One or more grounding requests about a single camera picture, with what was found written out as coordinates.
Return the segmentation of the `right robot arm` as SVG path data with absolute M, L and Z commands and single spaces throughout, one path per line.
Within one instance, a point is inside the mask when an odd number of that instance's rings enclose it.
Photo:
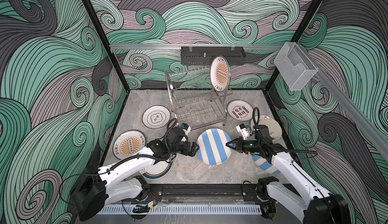
M 332 194 L 310 177 L 291 157 L 291 151 L 271 139 L 244 140 L 239 137 L 226 143 L 239 153 L 258 153 L 279 170 L 295 189 L 278 181 L 265 185 L 264 196 L 278 201 L 303 224 L 349 224 L 349 206 L 339 194 Z

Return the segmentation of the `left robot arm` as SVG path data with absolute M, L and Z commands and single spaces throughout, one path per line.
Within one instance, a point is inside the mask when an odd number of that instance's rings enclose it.
M 80 221 L 87 221 L 106 205 L 123 199 L 144 200 L 149 186 L 141 177 L 128 177 L 159 162 L 167 161 L 173 154 L 194 157 L 199 150 L 195 142 L 169 143 L 155 139 L 139 153 L 117 163 L 97 168 L 88 166 L 79 174 L 70 191 L 70 202 L 76 208 Z

